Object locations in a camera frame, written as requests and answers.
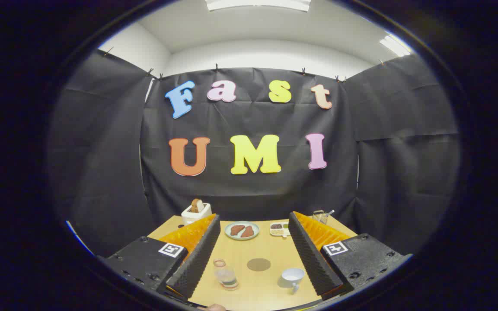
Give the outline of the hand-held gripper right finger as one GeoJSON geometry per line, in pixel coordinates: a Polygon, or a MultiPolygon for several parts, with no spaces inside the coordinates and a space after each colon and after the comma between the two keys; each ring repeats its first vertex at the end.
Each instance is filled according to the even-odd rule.
{"type": "Polygon", "coordinates": [[[288,230],[311,284],[323,300],[379,281],[412,257],[369,234],[350,237],[296,211],[289,214],[288,230]]]}

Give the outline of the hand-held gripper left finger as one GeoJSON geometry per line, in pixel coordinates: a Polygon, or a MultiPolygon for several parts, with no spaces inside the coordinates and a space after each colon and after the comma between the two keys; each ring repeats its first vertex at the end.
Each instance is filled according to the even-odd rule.
{"type": "Polygon", "coordinates": [[[211,214],[160,239],[142,236],[99,260],[134,286],[187,301],[195,291],[220,235],[220,217],[211,214]]]}

